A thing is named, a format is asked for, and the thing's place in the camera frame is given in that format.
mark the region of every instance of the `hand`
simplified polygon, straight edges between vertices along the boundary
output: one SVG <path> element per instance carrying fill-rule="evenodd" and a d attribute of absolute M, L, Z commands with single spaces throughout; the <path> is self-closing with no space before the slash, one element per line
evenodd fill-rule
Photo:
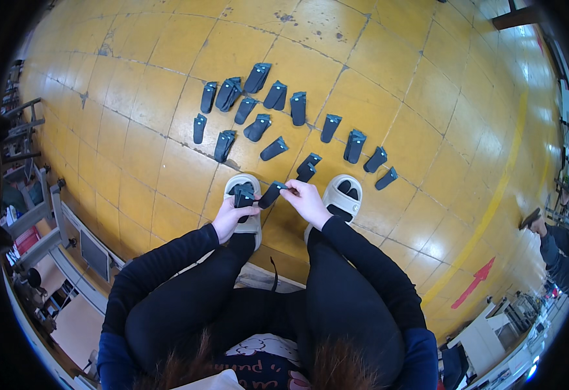
<path fill-rule="evenodd" d="M 317 187 L 299 180 L 289 180 L 284 185 L 289 187 L 289 190 L 280 190 L 282 198 L 285 198 L 306 222 L 321 231 L 332 214 L 324 206 Z"/>
<path fill-rule="evenodd" d="M 260 195 L 255 195 L 255 199 L 261 199 Z M 234 228 L 237 227 L 239 218 L 244 215 L 256 215 L 261 212 L 261 208 L 257 205 L 252 205 L 248 207 L 235 208 L 234 207 L 234 197 L 224 199 L 222 202 L 220 211 L 217 212 L 215 221 L 211 223 L 215 232 L 217 233 L 217 238 L 220 244 L 225 243 L 230 239 L 234 233 Z"/>

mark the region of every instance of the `black long sleeve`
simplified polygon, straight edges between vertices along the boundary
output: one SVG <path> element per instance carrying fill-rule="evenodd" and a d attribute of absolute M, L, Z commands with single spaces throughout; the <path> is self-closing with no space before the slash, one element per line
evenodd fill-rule
<path fill-rule="evenodd" d="M 116 275 L 109 292 L 102 332 L 124 336 L 127 316 L 135 305 L 181 269 L 218 246 L 217 233 L 208 223 L 136 258 Z"/>
<path fill-rule="evenodd" d="M 421 298 L 408 275 L 390 257 L 340 216 L 331 217 L 321 233 L 380 294 L 400 330 L 426 328 Z"/>

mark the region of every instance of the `woman's right hand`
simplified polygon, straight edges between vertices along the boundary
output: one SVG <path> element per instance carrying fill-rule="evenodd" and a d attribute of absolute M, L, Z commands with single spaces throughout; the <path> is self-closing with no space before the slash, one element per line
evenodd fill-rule
<path fill-rule="evenodd" d="M 289 180 L 284 185 L 289 189 L 280 190 L 282 198 L 285 198 L 306 222 L 321 231 L 332 214 L 324 206 L 317 187 L 299 180 Z"/>

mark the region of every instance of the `leg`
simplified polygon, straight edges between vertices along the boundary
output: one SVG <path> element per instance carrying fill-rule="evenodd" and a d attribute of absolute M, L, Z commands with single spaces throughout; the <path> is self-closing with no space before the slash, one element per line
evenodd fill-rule
<path fill-rule="evenodd" d="M 254 235 L 235 234 L 203 263 L 159 286 L 127 318 L 125 337 L 140 366 L 154 374 L 171 351 L 196 354 L 203 328 L 226 304 L 234 281 L 254 250 Z"/>
<path fill-rule="evenodd" d="M 345 339 L 388 386 L 404 362 L 397 324 L 378 292 L 321 235 L 308 238 L 311 270 L 306 287 L 307 320 L 315 347 Z"/>

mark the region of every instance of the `blue sleeve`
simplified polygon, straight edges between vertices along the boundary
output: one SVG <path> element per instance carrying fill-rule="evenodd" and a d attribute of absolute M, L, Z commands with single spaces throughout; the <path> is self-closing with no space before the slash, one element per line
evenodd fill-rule
<path fill-rule="evenodd" d="M 139 370 L 122 336 L 102 333 L 98 343 L 98 374 L 102 390 L 131 390 Z"/>
<path fill-rule="evenodd" d="M 405 344 L 404 367 L 393 388 L 397 390 L 436 390 L 438 387 L 438 349 L 434 333 L 423 328 L 402 332 Z"/>

